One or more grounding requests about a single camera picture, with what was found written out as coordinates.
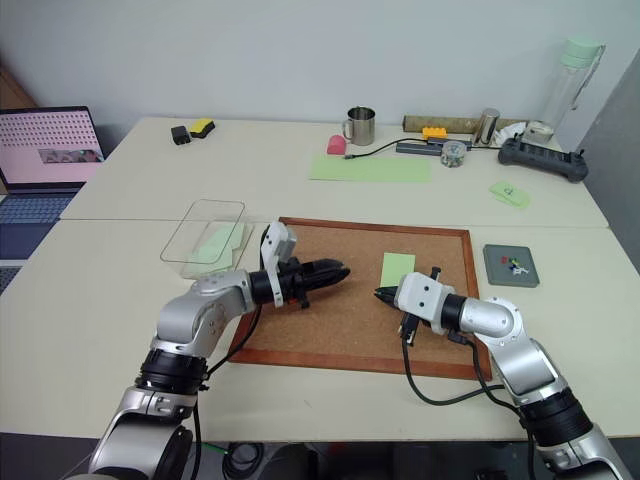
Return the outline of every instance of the black cable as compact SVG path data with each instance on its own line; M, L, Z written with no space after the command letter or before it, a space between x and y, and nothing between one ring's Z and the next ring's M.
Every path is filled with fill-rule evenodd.
M482 370L480 369L480 360L478 358L478 347L476 347L475 343L471 341L468 341L468 345L473 350L473 369L476 371L476 377L478 377L478 381L480 382L480 385L482 385L482 389L484 390L484 393L496 405L500 405L501 407L508 408L513 413L515 413L518 416L518 418L522 418L522 416L520 415L520 411L515 406L511 405L510 403L503 402L502 400L496 398L493 395L493 393L491 393L490 389L487 388L487 384L484 381L484 375L482 375ZM529 473L529 480L536 480L536 473L533 468L533 455L534 455L533 435L531 434L529 429L527 429L526 427L525 427L525 430L527 431L527 470Z
M400 143L400 142L404 142L404 141L409 141L409 140L413 140L415 142L424 142L424 143L428 143L428 140L425 140L423 138L413 138L413 137L409 137L409 138L401 138L399 140L394 140L393 142L389 142L386 145L381 146L380 148L376 148L375 150L373 150L372 152L369 153L361 153L359 155L355 155L355 154L348 154L345 155L344 158L346 158L347 160L350 160L352 158L360 158L360 157L368 157L369 155L373 155L374 153L378 153L380 150L384 150L385 148L390 147L391 145L395 145L396 143Z
M260 320L260 314L261 313L262 313L262 305L258 305L258 307L256 308L255 313L253 314L253 318L251 319L251 326L249 327L249 331L247 332L247 334L243 337L242 340L240 340L240 343L238 343L235 347L233 347L233 350L230 350L222 358L222 360L220 360L213 367L211 367L209 370L207 370L207 379L211 376L211 374L213 372L215 372L222 365L224 365L231 357L233 357L236 353L238 353L240 350L242 350L242 347L244 347L244 344L247 343L247 340L249 340L249 337L251 337L251 335L255 331L256 327L258 326L258 320Z
M536 469L533 466L534 448L533 435L527 430L527 471L529 472L529 480L536 480Z
M200 431L200 414L198 413L198 401L193 406L193 423L196 429L196 458L193 461L193 470L191 470L191 480L198 478L200 470L200 457L202 456L202 432Z
M262 232L262 235L260 236L260 245L262 245L262 242L264 242L264 238L267 236L267 230L269 230L269 227L265 228L264 231ZM258 253L258 257L259 257L259 261L260 261L260 270L263 270L264 269L264 260L262 259L262 253ZM242 347L244 347L244 344L247 343L247 340L249 340L249 337L251 337L251 335L255 331L256 327L258 326L258 320L260 320L260 314L261 313L262 313L262 305L258 305L258 307L256 308L255 313L253 314L253 318L251 319L251 325L249 326L249 330L247 331L247 334L244 336L244 338L242 340L240 340L240 343L238 343L238 345L236 345L233 348L233 350L229 351L222 358L222 360L220 360L213 367L211 367L209 370L207 370L207 380L209 379L209 377L211 377L211 374L213 372L215 372L222 365L224 365L231 357L233 357L236 353L238 353L242 349Z
M380 148L376 148L375 150L368 152L368 153L360 153L358 155L353 154L353 153L348 153L344 156L345 159L347 160L351 160L352 158L361 158L361 157L368 157L369 155L373 155L374 153L378 153L380 150L384 150L385 148L390 147L391 145L395 145L396 143L400 143L400 142L408 142L408 141L415 141L415 142L424 142L424 143L429 143L429 140L425 140L424 138L413 138L413 137L408 137L408 138L401 138L399 140L394 140L393 142L389 142L386 145L381 146ZM476 150L476 149L482 149L482 150L500 150L502 147L479 147L479 146L472 146L471 149L472 150Z
M413 376L411 375L411 363L409 362L409 350L407 347L407 342L404 339L402 340L402 357L404 358L404 372L407 376L407 380L409 381L409 385L411 386L411 389L420 398L420 400L422 400L425 403L428 403L429 405L435 405L435 406L453 405L454 403L462 402L463 400L467 400L468 398L473 398L477 395L482 395L483 393L485 393L484 388L479 388L478 390L474 390L473 392L465 393L464 395L450 398L448 400L434 400L432 398L429 398L425 396L418 389L415 382L413 381ZM487 387L487 389L489 390L489 393L491 393L491 390L503 390L504 386L492 385L490 387Z
M508 408L513 413L515 413L518 416L518 418L520 418L520 411L516 407L514 407L510 403L500 400L495 395L493 395L493 393L491 393L491 390L489 389L489 387L487 387L487 382L485 382L484 380L484 375L482 375L482 370L480 369L480 360L478 358L478 347L476 347L476 344L470 340L467 340L467 342L468 342L467 345L470 346L471 349L473 350L473 369L476 371L476 377L478 377L478 381L480 382L480 385L482 385L482 390L484 391L484 393L487 395L487 397L489 397L489 400L491 400L493 403L495 403L496 405L500 405L501 407Z
M253 448L254 455L248 460L237 460L234 455L242 447ZM253 475L264 458L262 443L230 443L227 454L222 459L222 475L225 479L244 480Z

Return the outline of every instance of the small gray box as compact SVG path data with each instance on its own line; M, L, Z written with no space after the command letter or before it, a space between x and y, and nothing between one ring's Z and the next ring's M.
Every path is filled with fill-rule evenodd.
M540 283L528 247L485 245L483 253L491 285L535 287Z

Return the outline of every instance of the yellow block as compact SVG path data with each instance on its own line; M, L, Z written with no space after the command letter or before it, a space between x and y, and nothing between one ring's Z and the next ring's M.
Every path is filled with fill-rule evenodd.
M422 129L422 138L427 140L429 137L447 138L447 129L443 127L424 127Z
M215 128L212 118L199 118L189 127L189 133L192 137L204 138L211 130Z

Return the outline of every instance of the water bottle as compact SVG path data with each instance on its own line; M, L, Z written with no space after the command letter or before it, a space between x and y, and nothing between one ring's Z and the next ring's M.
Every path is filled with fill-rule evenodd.
M527 123L523 140L546 145L569 109L577 108L578 96L600 64L605 45L590 40L569 38L556 67L544 108Z

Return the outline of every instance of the stainless steel cup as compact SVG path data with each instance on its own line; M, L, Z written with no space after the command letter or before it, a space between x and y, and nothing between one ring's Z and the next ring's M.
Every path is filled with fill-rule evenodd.
M354 145L371 145L375 132L376 112L367 107L353 107L342 122L342 135Z
M485 108L476 127L476 131L473 132L471 143L473 143L473 145L489 145L499 118L500 112L495 108Z

